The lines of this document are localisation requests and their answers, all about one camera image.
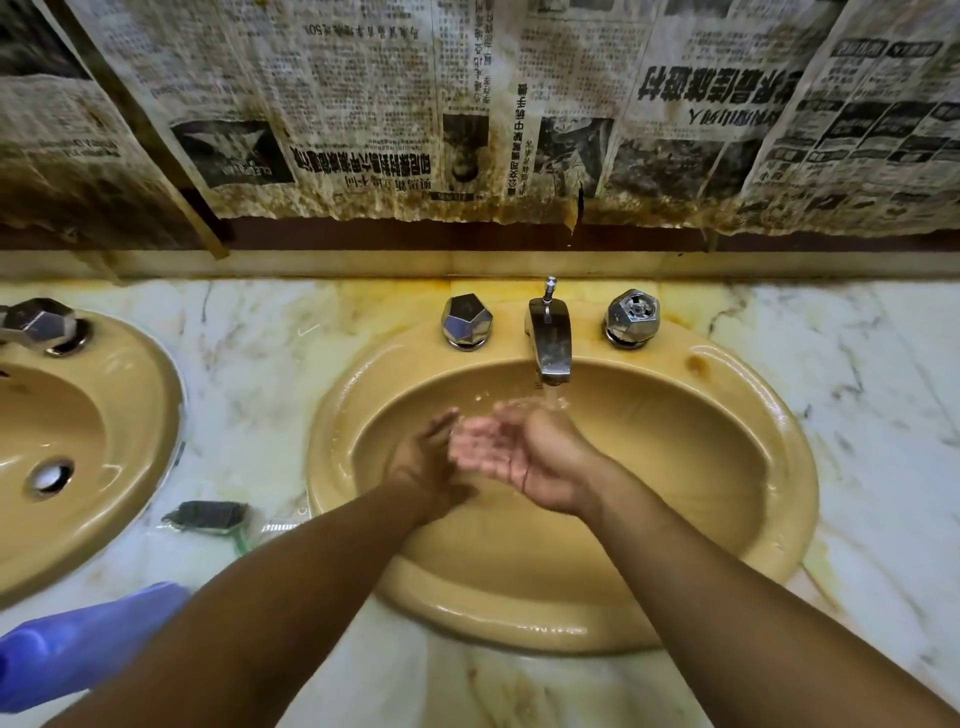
hand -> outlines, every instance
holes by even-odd
[[[498,402],[492,417],[454,428],[450,459],[508,485],[543,508],[583,516],[588,474],[601,455],[564,412],[538,400]]]
[[[383,484],[402,488],[422,508],[418,523],[423,525],[445,516],[472,493],[469,486],[454,484],[450,477],[456,466],[447,457],[450,430],[460,417],[457,408],[448,409],[396,446],[387,463]]]

yellow sink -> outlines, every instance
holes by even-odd
[[[92,556],[146,505],[170,463],[182,391],[126,324],[78,312],[82,348],[0,346],[0,606]]]
[[[573,367],[559,394],[592,443],[639,475],[714,542],[782,582],[817,519],[813,458],[796,420],[731,353],[670,323],[642,350],[614,349],[604,308],[571,306]],[[325,511],[374,487],[404,434],[451,405],[489,413],[530,397],[537,375],[526,302],[495,308],[489,343],[449,347],[436,324],[366,352],[325,396],[308,451]],[[467,636],[562,652],[658,644],[603,549],[576,519],[463,475],[480,495],[418,531],[379,593]]]

left hand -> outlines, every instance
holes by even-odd
[[[396,446],[387,463],[383,483],[403,488],[415,498],[421,509],[420,525],[445,516],[464,502],[472,489],[450,482],[456,466],[447,458],[450,431],[460,417],[456,407],[433,418]]]

blue plastic container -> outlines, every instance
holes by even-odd
[[[170,581],[116,601],[32,619],[0,637],[0,713],[93,688],[126,667],[190,591]]]

marble countertop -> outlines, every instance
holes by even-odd
[[[657,295],[664,314],[739,354],[800,418],[821,518],[790,587],[960,707],[960,284],[561,281],[558,296]],[[439,318],[450,295],[522,302],[537,281],[156,280],[126,287],[0,285],[0,301],[56,298],[129,321],[173,357],[186,447],[150,505],[103,552],[0,613],[26,619],[162,580],[199,588],[229,540],[160,527],[183,500],[243,500],[268,515],[304,491],[309,423],[370,342]],[[64,698],[0,726],[37,726]],[[280,723],[401,728],[703,726],[662,651],[552,658],[462,643],[371,599]]]

